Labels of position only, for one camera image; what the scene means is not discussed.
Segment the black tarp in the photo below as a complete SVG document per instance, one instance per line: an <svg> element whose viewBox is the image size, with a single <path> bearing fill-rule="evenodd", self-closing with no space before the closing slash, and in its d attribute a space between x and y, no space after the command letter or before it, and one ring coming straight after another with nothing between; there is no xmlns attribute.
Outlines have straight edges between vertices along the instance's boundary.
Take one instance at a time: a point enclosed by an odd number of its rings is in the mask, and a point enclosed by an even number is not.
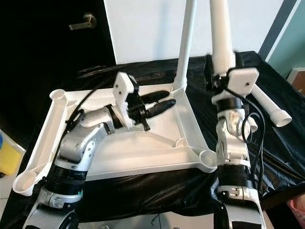
<svg viewBox="0 0 305 229"><path fill-rule="evenodd" d="M262 61L257 53L243 52L241 56L245 66L256 67L260 72L257 84L261 89L293 118L287 126L276 128L264 113L265 172L260 197L263 208L269 208L305 192L305 98L270 65ZM209 148L215 150L216 108L211 104L212 93L205 89L205 68L206 57L190 59L186 94ZM176 69L177 59L123 64L106 69L94 68L80 72L75 80L55 84L54 89L57 86L66 91L88 90L100 81L105 81L105 87L112 87L118 71L133 75L139 85L172 83ZM248 97L258 104L252 96ZM32 133L19 172L26 167L41 124L38 122ZM249 147L252 157L257 150L258 134L255 133L252 138L254 146ZM206 174L198 169L90 181L85 184L84 198L77 211L83 222L166 211L190 216L209 214L214 211L213 197L217 183L217 171ZM29 201L30 198L12 191L0 228L21 228L30 209L28 206L25 211Z"/></svg>

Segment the door lever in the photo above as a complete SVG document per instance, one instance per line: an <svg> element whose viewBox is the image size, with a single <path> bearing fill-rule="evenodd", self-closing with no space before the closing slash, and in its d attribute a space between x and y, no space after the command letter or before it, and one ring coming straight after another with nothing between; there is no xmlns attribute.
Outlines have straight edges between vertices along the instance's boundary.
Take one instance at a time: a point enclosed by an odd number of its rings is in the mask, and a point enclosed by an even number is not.
<svg viewBox="0 0 305 229"><path fill-rule="evenodd" d="M69 25L70 30L93 29L96 26L96 18L91 13L85 13L83 16L85 22Z"/></svg>

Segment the white tray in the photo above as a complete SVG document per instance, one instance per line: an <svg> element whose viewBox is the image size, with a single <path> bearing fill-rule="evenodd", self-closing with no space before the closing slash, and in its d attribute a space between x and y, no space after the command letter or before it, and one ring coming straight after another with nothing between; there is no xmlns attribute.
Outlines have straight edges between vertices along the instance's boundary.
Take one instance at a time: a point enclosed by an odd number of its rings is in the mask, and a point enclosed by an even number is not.
<svg viewBox="0 0 305 229"><path fill-rule="evenodd" d="M173 84L140 86L140 95L159 90L171 91ZM57 145L76 105L89 91L50 94L52 104L24 172L13 183L13 190L25 196L32 194L33 186L46 176ZM216 170L216 154L202 136L185 91L171 92L176 105L163 114L148 119L151 130L142 125L131 130L121 128L100 143L87 181L123 177L161 171L199 168L211 173ZM112 89L97 90L83 104L87 111L115 104Z"/></svg>

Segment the white pole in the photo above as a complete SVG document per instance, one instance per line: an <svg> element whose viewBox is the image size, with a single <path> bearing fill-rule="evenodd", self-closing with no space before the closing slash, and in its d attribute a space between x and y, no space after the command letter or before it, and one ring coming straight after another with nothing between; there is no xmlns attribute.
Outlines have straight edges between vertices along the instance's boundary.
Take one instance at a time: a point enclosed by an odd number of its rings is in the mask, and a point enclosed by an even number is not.
<svg viewBox="0 0 305 229"><path fill-rule="evenodd" d="M187 86L186 72L190 57L196 7L197 0L186 0L177 74L173 83L173 90L186 89Z"/></svg>
<svg viewBox="0 0 305 229"><path fill-rule="evenodd" d="M227 0L210 0L210 10L214 73L222 76L235 67Z"/></svg>
<svg viewBox="0 0 305 229"><path fill-rule="evenodd" d="M271 121L277 127L282 127L291 122L291 116L286 111L279 108L256 84L254 85L251 94L267 111Z"/></svg>

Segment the black band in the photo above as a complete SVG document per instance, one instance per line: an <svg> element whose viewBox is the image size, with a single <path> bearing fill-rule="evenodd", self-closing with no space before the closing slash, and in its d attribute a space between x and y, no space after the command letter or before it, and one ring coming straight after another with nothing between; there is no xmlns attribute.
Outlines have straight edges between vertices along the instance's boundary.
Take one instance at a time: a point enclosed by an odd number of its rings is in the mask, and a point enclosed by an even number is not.
<svg viewBox="0 0 305 229"><path fill-rule="evenodd" d="M76 195L81 192L87 171L74 171L54 166L48 174L46 189L62 195Z"/></svg>
<svg viewBox="0 0 305 229"><path fill-rule="evenodd" d="M216 106L217 106L217 112L243 108L242 100L237 97L222 99L216 103Z"/></svg>
<svg viewBox="0 0 305 229"><path fill-rule="evenodd" d="M254 181L247 166L223 165L218 166L219 186L243 186L254 188Z"/></svg>

